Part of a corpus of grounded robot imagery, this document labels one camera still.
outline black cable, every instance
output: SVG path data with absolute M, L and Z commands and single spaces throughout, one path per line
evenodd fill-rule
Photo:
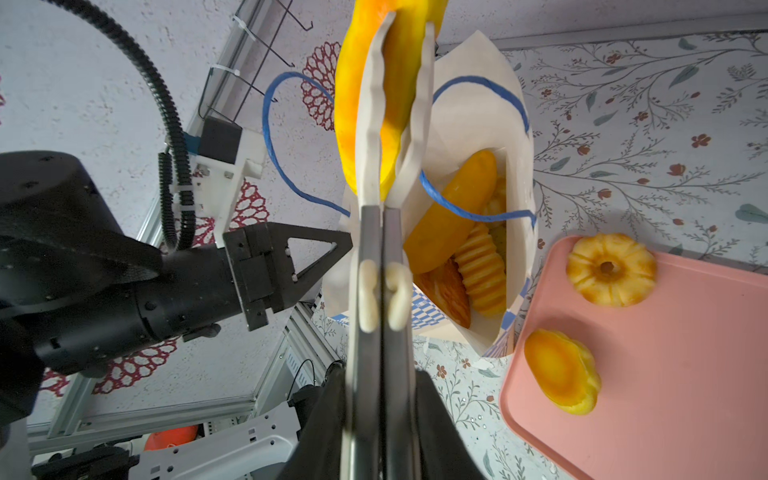
M 301 372 L 301 367 L 304 366 L 305 363 L 309 362 L 312 366 L 312 384 L 317 384 L 317 378 L 315 377 L 315 363 L 311 359 L 306 359 L 303 362 L 301 362 L 301 365 L 299 365 L 298 370 L 296 371 L 296 375 L 293 376 L 293 381 L 290 383 L 290 389 L 288 389 L 288 400 L 290 400 L 290 393 L 293 391 L 293 384 L 296 383 L 296 379 L 299 377 L 299 372 Z
M 104 13 L 99 7 L 93 5 L 88 0 L 43 0 L 44 2 L 57 5 L 67 12 L 73 13 L 82 18 L 89 24 L 96 27 L 98 31 L 106 35 L 112 43 L 131 60 L 141 77 L 147 82 L 147 86 L 152 92 L 157 106 L 160 108 L 160 115 L 163 118 L 165 129 L 170 138 L 170 150 L 173 152 L 173 166 L 176 167 L 176 180 L 179 185 L 192 185 L 192 173 L 190 171 L 189 155 L 187 153 L 187 144 L 184 140 L 184 130 L 181 128 L 179 114 L 176 111 L 176 105 L 170 96 L 168 88 L 165 86 L 160 72 L 157 71 L 152 60 L 149 59 L 144 50 L 138 43 L 109 15 Z M 163 222 L 163 235 L 165 243 L 170 250 L 184 250 L 192 246 L 195 231 L 194 210 L 181 211 L 181 229 L 180 235 L 176 235 L 176 225 L 174 213 L 172 211 L 173 194 L 169 191 L 173 183 L 173 172 L 171 168 L 171 157 L 169 154 L 160 154 L 158 158 L 160 168 L 160 197 L 161 197 L 161 218 Z M 192 190 L 183 190 L 180 192 L 181 205 L 194 206 L 194 195 Z

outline wire grid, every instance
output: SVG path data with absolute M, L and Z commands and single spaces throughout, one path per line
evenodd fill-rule
M 200 96 L 200 100 L 197 103 L 197 116 L 200 117 L 201 120 L 205 120 L 206 117 L 209 115 L 215 114 L 219 118 L 222 118 L 226 121 L 229 121 L 233 124 L 237 124 L 237 117 L 240 115 L 240 112 L 243 110 L 243 106 L 245 105 L 246 100 L 248 99 L 248 95 L 252 91 L 256 91 L 257 93 L 264 96 L 264 92 L 261 91 L 259 88 L 255 87 L 256 81 L 259 77 L 259 74 L 261 73 L 261 70 L 264 66 L 264 63 L 266 62 L 267 57 L 269 57 L 270 54 L 275 55 L 278 57 L 288 68 L 295 68 L 296 65 L 294 63 L 289 63 L 282 55 L 277 53 L 272 46 L 275 43 L 275 40 L 277 40 L 277 35 L 280 34 L 280 29 L 283 27 L 283 23 L 285 22 L 287 17 L 291 17 L 292 20 L 294 20 L 304 31 L 309 31 L 314 28 L 314 22 L 310 22 L 310 26 L 305 26 L 291 11 L 290 7 L 293 4 L 293 0 L 289 0 L 287 2 L 287 5 L 282 3 L 280 0 L 258 0 L 257 6 L 253 11 L 252 18 L 246 22 L 240 17 L 243 13 L 243 7 L 249 0 L 243 0 L 240 3 L 240 6 L 235 11 L 233 21 L 240 23 L 240 27 L 243 29 L 243 34 L 246 35 L 248 38 L 245 38 L 243 41 L 255 41 L 257 43 L 260 43 L 264 47 L 266 47 L 266 53 L 261 58 L 259 62 L 259 66 L 256 69 L 256 72 L 253 74 L 253 77 L 248 81 L 248 79 L 240 76 L 238 73 L 238 70 L 235 69 L 235 64 L 239 60 L 239 58 L 236 56 L 232 59 L 229 65 L 224 65 L 225 68 L 221 68 L 218 65 L 211 66 L 208 70 L 208 76 L 205 81 L 205 86 L 203 87 L 203 94 Z M 258 16 L 257 12 L 259 11 L 260 5 L 266 3 L 266 2 L 274 2 L 278 6 L 280 6 L 283 10 L 283 13 L 280 15 L 280 22 L 277 25 L 277 28 L 275 29 L 275 32 L 271 35 L 271 38 L 266 41 L 263 38 L 259 37 L 259 35 L 256 34 L 252 30 L 253 23 L 256 20 L 256 17 Z M 243 95 L 242 101 L 240 101 L 237 110 L 235 111 L 235 114 L 230 118 L 229 116 L 225 115 L 221 111 L 217 110 L 214 107 L 214 102 L 218 101 L 219 98 L 216 94 L 210 95 L 210 89 L 213 87 L 211 79 L 214 78 L 214 75 L 216 74 L 216 71 L 221 71 L 223 77 L 221 78 L 221 82 L 216 85 L 216 88 L 221 88 L 222 86 L 226 85 L 230 79 L 235 79 L 235 83 L 240 82 L 241 84 L 244 84 L 247 86 L 245 94 Z

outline green leaf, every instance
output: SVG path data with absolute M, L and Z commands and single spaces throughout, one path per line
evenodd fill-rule
M 605 122 L 607 122 L 610 119 L 612 119 L 615 114 L 616 114 L 616 112 L 614 112 L 612 114 L 605 114 L 602 117 L 596 118 L 592 123 L 594 124 L 595 127 L 599 127 L 602 124 L 604 124 Z
M 488 472 L 491 478 L 494 478 L 495 475 L 493 475 L 493 470 L 491 470 L 491 459 L 488 458 L 488 450 L 485 451 L 485 455 L 482 457 L 482 464 L 485 467 L 485 471 Z
M 612 68 L 611 70 L 608 70 L 608 71 L 606 71 L 605 73 L 603 73 L 603 76 L 604 76 L 604 77 L 607 77 L 608 75 L 613 75 L 614 73 L 618 73 L 618 72 L 620 72 L 620 71 L 622 71 L 622 70 L 627 70 L 627 67 L 616 67 L 616 68 Z
M 558 161 L 554 162 L 554 163 L 552 164 L 552 166 L 551 166 L 551 167 L 549 167 L 549 170 L 550 170 L 550 171 L 553 171 L 553 172 L 556 172 L 556 171 L 558 171 L 558 170 L 562 169 L 562 168 L 565 166 L 565 164 L 566 164 L 566 163 L 568 163 L 568 161 L 569 161 L 570 159 L 571 159 L 570 157 L 566 157 L 566 158 L 562 158 L 562 159 L 560 159 L 560 160 L 558 160 Z
M 478 370 L 478 372 L 480 373 L 480 375 L 487 376 L 490 379 L 497 379 L 498 378 L 498 375 L 493 373 L 490 369 Z
M 597 96 L 598 93 L 596 91 L 587 95 L 587 110 L 592 111 L 592 105 L 594 105 L 594 99 L 597 98 Z
M 688 43 L 688 40 L 686 40 L 685 37 L 682 37 L 680 39 L 680 41 L 677 43 L 677 46 L 682 48 L 683 50 L 696 50 L 697 48 L 696 45 Z
M 680 71 L 679 74 L 672 80 L 672 83 L 670 83 L 670 88 L 673 86 L 686 81 L 688 78 L 693 77 L 695 74 L 699 73 L 699 68 L 694 67 L 693 65 L 688 65 L 686 68 Z
M 612 174 L 611 172 L 607 172 L 605 170 L 598 170 L 589 174 L 589 177 L 600 178 L 600 177 L 610 177 L 611 175 L 615 175 L 615 174 Z
M 736 210 L 736 218 L 745 222 L 768 223 L 768 214 L 752 204 L 744 204 Z

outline metal wire rack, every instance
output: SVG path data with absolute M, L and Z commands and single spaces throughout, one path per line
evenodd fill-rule
M 307 26 L 299 20 L 291 11 L 293 0 L 243 0 L 233 16 L 233 26 L 227 44 L 220 56 L 220 63 L 212 65 L 203 89 L 203 94 L 197 104 L 196 117 L 189 128 L 189 133 L 199 134 L 203 120 L 211 115 L 237 123 L 237 118 L 243 110 L 243 106 L 252 92 L 264 95 L 264 92 L 255 86 L 263 69 L 264 63 L 270 55 L 274 55 L 288 68 L 295 68 L 295 64 L 288 62 L 281 54 L 273 49 L 273 45 L 280 34 L 283 23 L 290 17 L 304 31 L 314 28 L 314 23 Z M 268 38 L 259 36 L 259 31 L 265 23 L 274 18 L 275 12 L 279 17 L 276 28 Z M 259 45 L 264 52 L 257 60 L 257 67 L 253 75 L 245 78 L 240 74 L 240 69 L 246 64 L 252 47 Z M 241 97 L 237 96 L 239 90 L 244 90 Z

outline metal tongs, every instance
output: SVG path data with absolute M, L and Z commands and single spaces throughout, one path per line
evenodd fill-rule
M 426 24 L 422 63 L 410 124 L 402 136 L 396 178 L 379 203 L 384 121 L 382 46 L 395 20 L 376 32 L 362 74 L 357 111 L 355 169 L 359 245 L 350 267 L 349 354 L 343 480 L 418 480 L 415 369 L 411 337 L 412 274 L 404 261 L 400 208 L 421 172 L 432 110 L 435 26 Z

